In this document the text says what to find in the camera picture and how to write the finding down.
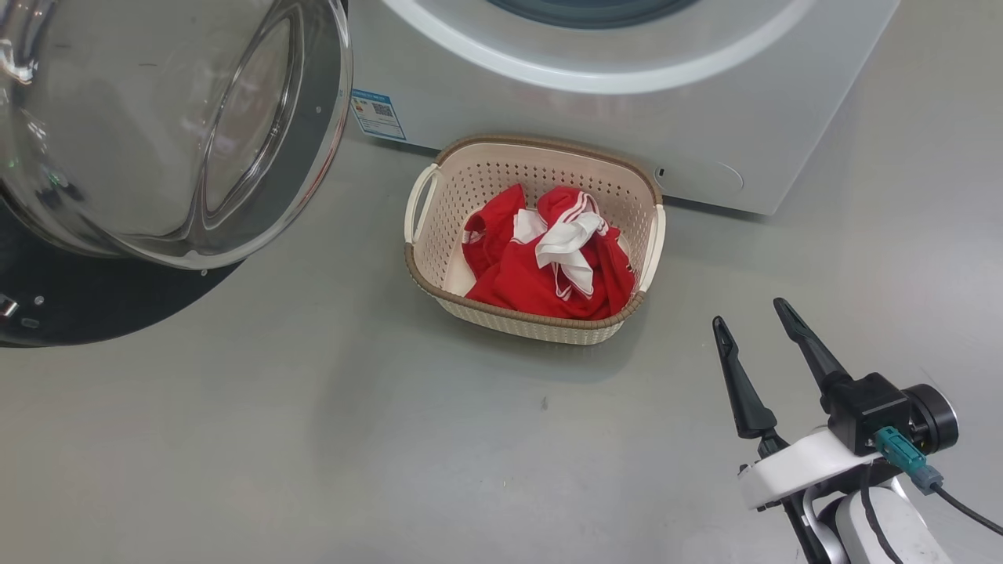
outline connector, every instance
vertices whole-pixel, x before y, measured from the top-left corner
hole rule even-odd
[[[875,448],[888,462],[906,473],[923,495],[933,494],[933,486],[944,484],[944,477],[927,464],[927,457],[894,427],[875,434]]]

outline floor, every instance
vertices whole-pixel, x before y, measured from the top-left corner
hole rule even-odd
[[[290,231],[115,341],[5,350],[0,546],[20,564],[803,562],[746,511],[711,337],[724,315],[779,431],[823,422],[784,296],[855,374],[930,382],[933,457],[1003,518],[1003,11],[904,2],[771,218],[673,205],[650,298],[567,348],[463,324],[408,279],[429,159],[351,131]],[[999,540],[907,486],[956,562]]]

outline button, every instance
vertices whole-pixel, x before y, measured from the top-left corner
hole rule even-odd
[[[10,319],[17,311],[17,302],[0,294],[0,319]]]

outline label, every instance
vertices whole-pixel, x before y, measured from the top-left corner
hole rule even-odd
[[[397,120],[393,102],[388,96],[365,90],[352,90],[352,110],[355,111],[359,126],[370,135],[407,140],[404,129]]]

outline beige basket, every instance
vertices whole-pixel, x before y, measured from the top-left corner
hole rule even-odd
[[[515,184],[523,185],[531,208],[556,186],[578,188],[596,198],[603,217],[620,229],[621,246],[638,273],[634,295],[623,311],[599,321],[579,321],[520,313],[463,297],[474,281],[460,246],[463,226],[471,214]],[[445,149],[414,183],[404,218],[411,277],[446,311],[506,333],[569,344],[599,343],[620,329],[644,301],[664,238],[661,195],[638,169],[591,150],[523,137],[474,137]]]

